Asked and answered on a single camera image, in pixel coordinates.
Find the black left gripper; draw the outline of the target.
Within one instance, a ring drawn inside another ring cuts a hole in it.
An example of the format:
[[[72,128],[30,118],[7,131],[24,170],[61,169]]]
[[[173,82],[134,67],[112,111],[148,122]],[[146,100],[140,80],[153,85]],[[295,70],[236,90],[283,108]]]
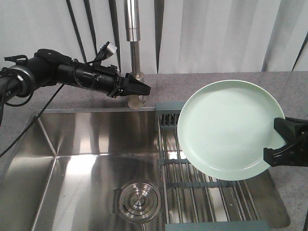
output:
[[[132,74],[121,77],[114,66],[91,66],[79,62],[61,64],[57,69],[57,82],[105,93],[108,97],[143,95],[148,96],[151,87],[137,80]]]

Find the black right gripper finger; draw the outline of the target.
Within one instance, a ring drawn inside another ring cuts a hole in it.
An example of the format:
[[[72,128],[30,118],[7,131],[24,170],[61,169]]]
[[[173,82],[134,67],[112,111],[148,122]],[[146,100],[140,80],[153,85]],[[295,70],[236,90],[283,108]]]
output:
[[[271,167],[277,166],[308,166],[308,138],[299,137],[281,148],[263,149],[263,160]]]
[[[291,143],[298,138],[303,138],[304,134],[308,133],[308,121],[291,117],[277,117],[274,119],[274,129],[286,143]]]

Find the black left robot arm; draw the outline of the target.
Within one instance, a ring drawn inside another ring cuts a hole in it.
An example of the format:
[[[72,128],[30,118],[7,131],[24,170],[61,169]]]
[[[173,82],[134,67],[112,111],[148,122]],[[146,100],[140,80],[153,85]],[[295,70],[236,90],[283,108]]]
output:
[[[30,59],[16,55],[5,60],[15,65],[0,72],[0,98],[4,102],[14,96],[27,97],[38,88],[57,83],[102,92],[111,98],[148,96],[151,91],[129,73],[122,77],[114,65],[84,64],[50,49],[39,49]]]

